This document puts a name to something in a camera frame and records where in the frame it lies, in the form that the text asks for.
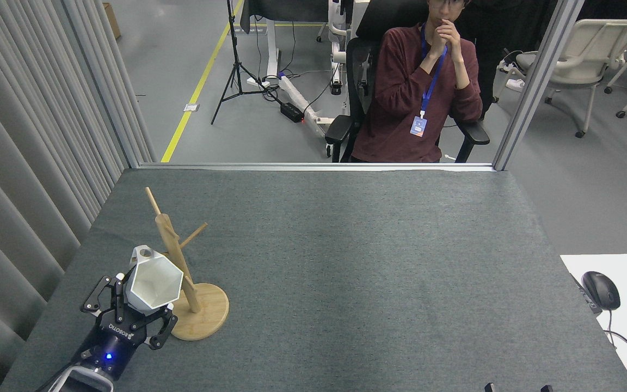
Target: black power strip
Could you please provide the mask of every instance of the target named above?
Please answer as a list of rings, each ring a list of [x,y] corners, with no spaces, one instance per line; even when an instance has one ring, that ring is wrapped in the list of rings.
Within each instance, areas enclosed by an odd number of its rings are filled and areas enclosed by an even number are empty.
[[[299,123],[304,120],[304,113],[289,102],[279,104],[279,112],[287,116],[288,119],[295,123]]]

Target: round wooden base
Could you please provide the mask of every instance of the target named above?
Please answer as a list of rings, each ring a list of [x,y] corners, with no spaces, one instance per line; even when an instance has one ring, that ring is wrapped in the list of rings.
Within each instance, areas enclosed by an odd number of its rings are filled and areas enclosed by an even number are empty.
[[[224,290],[210,283],[193,285],[200,311],[193,313],[181,290],[181,298],[174,301],[174,315],[179,317],[172,335],[181,340],[200,340],[217,332],[229,314],[229,298]]]

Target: white hexagonal cup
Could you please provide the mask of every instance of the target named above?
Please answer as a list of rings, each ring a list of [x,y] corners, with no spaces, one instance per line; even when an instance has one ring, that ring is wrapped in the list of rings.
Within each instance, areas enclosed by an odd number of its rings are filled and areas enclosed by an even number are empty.
[[[181,295],[183,273],[171,260],[149,246],[137,246],[132,252],[132,270],[125,288],[127,302],[143,313],[152,313]]]

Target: cardboard box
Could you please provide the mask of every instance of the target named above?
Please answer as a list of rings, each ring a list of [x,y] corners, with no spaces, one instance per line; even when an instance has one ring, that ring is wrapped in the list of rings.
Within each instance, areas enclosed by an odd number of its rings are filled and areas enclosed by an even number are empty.
[[[113,30],[113,35],[115,35],[115,39],[118,39],[118,37],[120,36],[120,27],[118,27],[118,21],[115,19],[113,7],[111,7],[110,3],[103,3],[103,8],[105,8],[105,14],[108,15],[110,28]]]

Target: camera tripod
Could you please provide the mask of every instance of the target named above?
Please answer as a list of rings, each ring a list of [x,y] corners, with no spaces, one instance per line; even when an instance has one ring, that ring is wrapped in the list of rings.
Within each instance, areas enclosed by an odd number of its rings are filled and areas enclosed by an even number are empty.
[[[222,97],[219,99],[219,104],[217,105],[217,109],[214,110],[214,116],[212,116],[211,125],[214,125],[214,120],[217,118],[217,113],[219,112],[219,108],[222,106],[222,102],[226,102],[229,99],[234,99],[235,97],[244,96],[247,94],[268,94],[274,100],[282,104],[282,102],[277,99],[276,96],[272,94],[272,90],[269,87],[264,87],[259,77],[253,75],[246,67],[241,64],[241,59],[238,57],[238,52],[236,50],[237,40],[236,34],[234,34],[233,22],[236,19],[236,15],[234,15],[233,7],[231,6],[231,0],[226,0],[226,7],[229,10],[229,30],[231,31],[231,47],[233,48],[233,67],[231,69],[231,74],[229,74],[229,79],[226,80],[226,86],[224,86],[224,92],[222,92]],[[241,82],[241,71],[246,72],[253,80],[256,81],[258,86],[262,89],[262,91],[243,91],[243,84]],[[226,90],[229,89],[229,86],[232,85],[236,81],[238,86],[238,92],[232,94],[231,96],[226,96]]]

